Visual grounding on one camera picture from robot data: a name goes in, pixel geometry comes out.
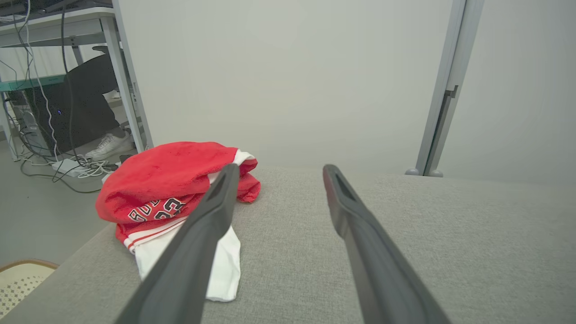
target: sock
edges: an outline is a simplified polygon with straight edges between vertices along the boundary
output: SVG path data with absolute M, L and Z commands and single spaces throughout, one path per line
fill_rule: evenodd
M 126 136 L 126 132 L 120 127 L 110 129 L 108 132 L 118 138 L 124 138 L 124 136 Z

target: person's leg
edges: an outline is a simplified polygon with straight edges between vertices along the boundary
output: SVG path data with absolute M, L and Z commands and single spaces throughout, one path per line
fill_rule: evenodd
M 103 93 L 116 87 L 112 62 L 106 54 L 69 71 L 64 80 L 63 99 L 74 105 L 73 120 L 78 122 L 77 125 L 93 125 L 94 132 L 108 133 L 95 150 L 86 154 L 87 158 L 103 160 L 110 155 L 132 149 L 130 136 L 120 128 L 114 112 L 103 96 Z

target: folded red clothing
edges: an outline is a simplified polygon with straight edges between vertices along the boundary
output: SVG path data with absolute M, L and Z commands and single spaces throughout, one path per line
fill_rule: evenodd
M 175 142 L 126 160 L 102 186 L 96 211 L 118 224 L 116 238 L 133 252 L 183 222 L 230 163 L 240 166 L 238 200 L 253 202 L 260 182 L 248 173 L 258 164 L 252 155 L 215 142 Z

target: black pants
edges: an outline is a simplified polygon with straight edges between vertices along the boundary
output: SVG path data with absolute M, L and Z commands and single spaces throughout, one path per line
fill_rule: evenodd
M 51 87 L 47 96 L 52 104 L 67 112 L 74 106 L 73 133 L 100 136 L 120 126 L 103 96 L 117 87 L 110 56 L 104 54 L 70 70 L 64 82 Z

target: power strip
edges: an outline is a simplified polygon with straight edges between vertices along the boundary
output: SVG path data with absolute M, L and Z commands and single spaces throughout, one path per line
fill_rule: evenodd
M 87 170 L 85 167 L 80 166 L 80 163 L 70 159 L 56 162 L 52 165 L 52 168 L 54 171 L 58 171 L 61 174 L 66 174 L 74 178 Z

